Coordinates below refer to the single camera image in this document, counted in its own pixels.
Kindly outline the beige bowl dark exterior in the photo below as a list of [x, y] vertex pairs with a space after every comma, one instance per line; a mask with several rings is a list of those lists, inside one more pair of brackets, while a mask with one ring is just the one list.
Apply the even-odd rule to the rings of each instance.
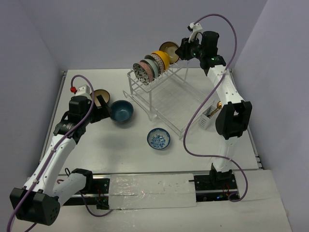
[[175, 42], [164, 42], [161, 44], [159, 50], [169, 55], [169, 63], [174, 64], [179, 60], [179, 56], [176, 54], [176, 50], [179, 46]]

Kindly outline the yellow bowl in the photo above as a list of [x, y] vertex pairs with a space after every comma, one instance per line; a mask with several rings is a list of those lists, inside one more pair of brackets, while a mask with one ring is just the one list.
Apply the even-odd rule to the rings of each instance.
[[169, 59], [169, 55], [166, 52], [158, 50], [158, 51], [153, 51], [152, 54], [158, 55], [163, 60], [164, 65], [165, 65], [165, 70], [169, 68], [170, 59]]

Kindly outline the light green ceramic bowl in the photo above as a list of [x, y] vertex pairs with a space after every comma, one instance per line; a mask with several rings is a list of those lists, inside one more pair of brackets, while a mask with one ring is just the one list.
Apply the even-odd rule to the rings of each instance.
[[158, 66], [158, 63], [154, 60], [154, 58], [150, 58], [150, 56], [146, 56], [144, 59], [153, 69], [154, 71], [154, 79], [156, 79], [159, 76], [160, 67]]

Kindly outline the pink patterned bowl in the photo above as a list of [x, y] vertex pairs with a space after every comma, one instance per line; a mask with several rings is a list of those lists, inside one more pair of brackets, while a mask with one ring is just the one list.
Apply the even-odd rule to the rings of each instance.
[[149, 82], [153, 82], [154, 80], [154, 71], [152, 69], [152, 67], [150, 66], [150, 64], [145, 61], [145, 60], [141, 60], [139, 62], [139, 64], [144, 68], [144, 70], [146, 71], [147, 75], [148, 75], [148, 79], [149, 79]]

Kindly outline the leaf patterned bowl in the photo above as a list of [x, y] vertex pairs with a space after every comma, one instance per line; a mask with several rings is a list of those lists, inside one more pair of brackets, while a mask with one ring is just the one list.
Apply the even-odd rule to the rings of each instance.
[[133, 64], [133, 71], [135, 74], [135, 77], [144, 85], [149, 85], [149, 76], [146, 72], [146, 70], [139, 64], [134, 63]]

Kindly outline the blue floral white bowl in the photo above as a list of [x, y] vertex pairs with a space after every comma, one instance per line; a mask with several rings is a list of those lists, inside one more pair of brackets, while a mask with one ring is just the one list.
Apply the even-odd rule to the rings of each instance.
[[163, 150], [169, 146], [171, 136], [169, 132], [163, 128], [154, 128], [149, 131], [146, 140], [151, 148]]

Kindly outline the red patterned white bowl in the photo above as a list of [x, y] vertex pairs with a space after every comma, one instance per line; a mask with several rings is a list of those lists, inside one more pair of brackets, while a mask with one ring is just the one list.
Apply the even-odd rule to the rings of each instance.
[[165, 63], [163, 59], [158, 54], [155, 53], [152, 53], [151, 56], [156, 60], [160, 68], [160, 73], [163, 74], [165, 71]]

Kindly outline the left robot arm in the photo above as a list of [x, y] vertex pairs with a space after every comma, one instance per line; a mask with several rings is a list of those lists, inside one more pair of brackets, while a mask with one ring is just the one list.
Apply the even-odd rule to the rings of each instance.
[[86, 132], [86, 126], [111, 116], [112, 110], [103, 97], [97, 99], [100, 107], [85, 96], [71, 98], [69, 110], [55, 127], [49, 151], [23, 187], [14, 188], [10, 193], [12, 217], [50, 226], [71, 196], [94, 188], [92, 172], [81, 168], [74, 169], [58, 186], [55, 182], [67, 157]]

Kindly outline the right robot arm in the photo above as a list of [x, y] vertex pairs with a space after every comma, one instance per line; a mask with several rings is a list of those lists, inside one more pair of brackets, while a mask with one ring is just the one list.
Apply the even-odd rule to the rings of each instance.
[[200, 67], [215, 87], [212, 93], [217, 93], [219, 97], [213, 114], [216, 116], [215, 128], [223, 145], [214, 155], [210, 184], [213, 188], [220, 189], [231, 179], [231, 160], [235, 153], [235, 145], [247, 130], [252, 104], [237, 92], [224, 58], [218, 55], [219, 34], [205, 31], [201, 33], [200, 39], [197, 36], [198, 32], [192, 32], [190, 37], [183, 38], [176, 54], [182, 60], [198, 59]]

